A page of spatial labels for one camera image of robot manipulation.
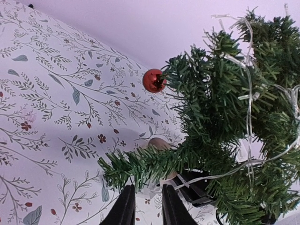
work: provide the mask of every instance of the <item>red christmas ball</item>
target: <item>red christmas ball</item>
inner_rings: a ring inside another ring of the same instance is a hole
[[[163,72],[159,69],[150,69],[142,78],[142,84],[144,88],[152,93],[158,93],[165,88],[165,84],[167,83],[166,79],[162,79]]]

